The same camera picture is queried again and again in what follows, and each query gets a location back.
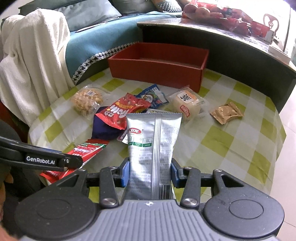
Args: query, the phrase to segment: plastic wrapped cookie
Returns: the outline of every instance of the plastic wrapped cookie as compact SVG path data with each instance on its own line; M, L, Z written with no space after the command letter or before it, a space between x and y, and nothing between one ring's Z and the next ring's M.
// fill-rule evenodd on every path
M183 120L189 121L196 116L208 114L209 103L189 87L185 87L169 96L172 111L182 113Z
M106 99L104 91L85 86L77 91L71 98L75 109L83 116L92 117Z

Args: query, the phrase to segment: blue snack wrapper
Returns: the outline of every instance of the blue snack wrapper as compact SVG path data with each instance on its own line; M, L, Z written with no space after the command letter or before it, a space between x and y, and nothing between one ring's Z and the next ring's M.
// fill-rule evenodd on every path
M105 109L106 106L102 106L97 110L97 113ZM103 122L99 117L94 115L94 124L92 130L92 139L101 139L106 141L111 141L116 139L119 135L121 135L124 130L119 130L114 127L107 125Z
M156 84L144 89L140 94L136 95L136 97L151 103L151 109L157 109L159 106L168 103L165 94Z

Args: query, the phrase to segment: red cardboard box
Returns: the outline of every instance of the red cardboard box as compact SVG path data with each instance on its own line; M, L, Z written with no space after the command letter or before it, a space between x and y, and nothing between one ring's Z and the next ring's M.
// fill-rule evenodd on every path
M268 26L252 21L252 34L259 36L263 40L272 43L274 40L274 31L272 31Z
M173 88L189 85L198 93L209 51L162 43L136 43L108 59L114 78Z
M253 19L248 14L246 14L244 11L242 11L240 9L235 9L235 8L232 9L231 17L236 18L236 19L242 18L242 21L247 22L247 23L252 23L252 21L253 21Z

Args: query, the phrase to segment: cushion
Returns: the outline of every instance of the cushion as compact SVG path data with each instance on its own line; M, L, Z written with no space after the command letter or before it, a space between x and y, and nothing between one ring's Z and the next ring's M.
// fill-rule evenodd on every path
M182 8L176 0L152 0L152 2L161 12L182 12Z
M157 11L151 0L112 0L112 2L122 15Z
M55 10L65 15L70 32L121 16L108 0L85 0Z
M65 7L71 4L75 4L84 0L34 0L29 2L21 7L19 7L21 15L27 15L37 8L44 8L44 9L57 9L60 7Z

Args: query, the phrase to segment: red logo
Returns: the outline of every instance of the red logo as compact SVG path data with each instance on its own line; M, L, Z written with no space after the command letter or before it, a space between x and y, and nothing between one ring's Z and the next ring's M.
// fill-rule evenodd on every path
M130 128L128 129L128 133L133 135L141 135L142 131L137 128Z
M180 109L185 113L186 117L190 116L189 109L185 105L181 105Z

